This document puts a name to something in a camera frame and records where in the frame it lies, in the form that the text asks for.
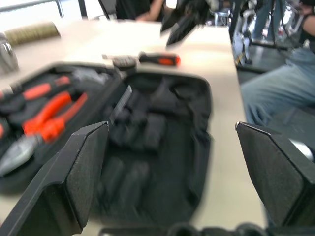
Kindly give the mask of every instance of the white table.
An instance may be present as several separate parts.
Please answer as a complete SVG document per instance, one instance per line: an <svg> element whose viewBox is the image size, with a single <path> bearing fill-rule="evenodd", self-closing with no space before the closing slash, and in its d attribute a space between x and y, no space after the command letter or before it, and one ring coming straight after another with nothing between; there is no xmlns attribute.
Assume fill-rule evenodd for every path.
<svg viewBox="0 0 315 236"><path fill-rule="evenodd" d="M111 64L101 54L132 54L165 51L167 35L160 38L158 23L80 21L57 23L61 38L32 43L16 49L20 71L0 80L0 89L27 78L59 61ZM202 202L192 224L198 228L220 226L233 229L242 222L263 226L262 206L252 186L234 129L244 121L243 104L227 28L196 29L180 46L172 48L181 56L172 73L189 73L205 78L212 91L213 113L209 132L214 138L212 160ZM155 65L139 70L161 70ZM19 196L0 195L0 221L9 214ZM97 235L101 226L89 222L85 236Z"/></svg>

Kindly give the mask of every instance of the tool case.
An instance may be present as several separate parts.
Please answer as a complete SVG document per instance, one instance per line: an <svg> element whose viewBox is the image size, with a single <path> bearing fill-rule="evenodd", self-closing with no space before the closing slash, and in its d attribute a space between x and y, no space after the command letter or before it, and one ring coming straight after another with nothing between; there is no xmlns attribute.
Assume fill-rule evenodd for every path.
<svg viewBox="0 0 315 236"><path fill-rule="evenodd" d="M65 131L53 142L36 148L27 163L0 177L0 192L25 188L81 127L111 121L121 97L131 88L131 96L109 122L93 214L106 222L171 225L190 220L202 196L210 154L209 84L198 77L136 70L126 73L122 80L115 69L66 66L92 69L109 79L103 86L86 85L88 99ZM63 67L54 65L13 85L12 90L20 93L62 76L71 77L71 70ZM13 130L2 140L0 156L23 135L22 130Z"/></svg>

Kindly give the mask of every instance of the black tool case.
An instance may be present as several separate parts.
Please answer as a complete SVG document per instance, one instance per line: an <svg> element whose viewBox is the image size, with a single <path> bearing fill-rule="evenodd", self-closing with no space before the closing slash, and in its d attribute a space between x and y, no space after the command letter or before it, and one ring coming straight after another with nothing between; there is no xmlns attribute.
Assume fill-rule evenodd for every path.
<svg viewBox="0 0 315 236"><path fill-rule="evenodd" d="M63 65L15 88L24 90L67 75L56 73L58 66ZM188 221L200 202L208 168L208 83L197 77L152 72L132 72L121 80L114 70L89 68L109 73L112 79L89 97L55 142L41 145L28 163L0 178L0 190L26 185L79 128L109 121L130 86L132 94L109 124L109 141L104 141L107 151L94 215L112 223Z"/></svg>

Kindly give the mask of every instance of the jeans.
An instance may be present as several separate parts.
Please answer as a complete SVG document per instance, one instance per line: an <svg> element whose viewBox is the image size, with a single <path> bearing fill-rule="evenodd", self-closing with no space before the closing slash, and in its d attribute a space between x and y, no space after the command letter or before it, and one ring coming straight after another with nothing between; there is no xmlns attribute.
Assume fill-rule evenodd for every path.
<svg viewBox="0 0 315 236"><path fill-rule="evenodd" d="M280 26L280 20L282 19L285 11L285 1L284 0L275 0L276 1L276 7L274 10L274 30L275 30L275 36L277 38L278 35L278 28ZM280 11L280 4L279 1L282 1L282 11ZM269 12L271 11L271 6L272 6L272 0L267 0L264 6L259 10L257 13L257 19L256 19L256 24L254 31L252 33L252 38L253 39L259 39L261 37L262 30L264 29L267 18L269 16ZM268 35L266 40L272 41L272 27L271 24L269 25L268 28Z"/></svg>
<svg viewBox="0 0 315 236"><path fill-rule="evenodd" d="M315 104L315 54L296 49L286 65L241 85L248 123L267 125L275 113Z"/></svg>

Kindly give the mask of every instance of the chair leg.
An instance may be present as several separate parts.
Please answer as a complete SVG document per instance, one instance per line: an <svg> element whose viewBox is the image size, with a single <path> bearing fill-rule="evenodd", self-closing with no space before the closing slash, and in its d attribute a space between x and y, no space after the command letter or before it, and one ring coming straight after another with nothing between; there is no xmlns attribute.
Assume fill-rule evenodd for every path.
<svg viewBox="0 0 315 236"><path fill-rule="evenodd" d="M292 108L290 111L289 111L289 114L286 116L286 118L284 119L283 121L283 124L284 125L288 125L290 123L290 121L292 120L293 116L295 115L295 113L297 112L297 108Z"/></svg>

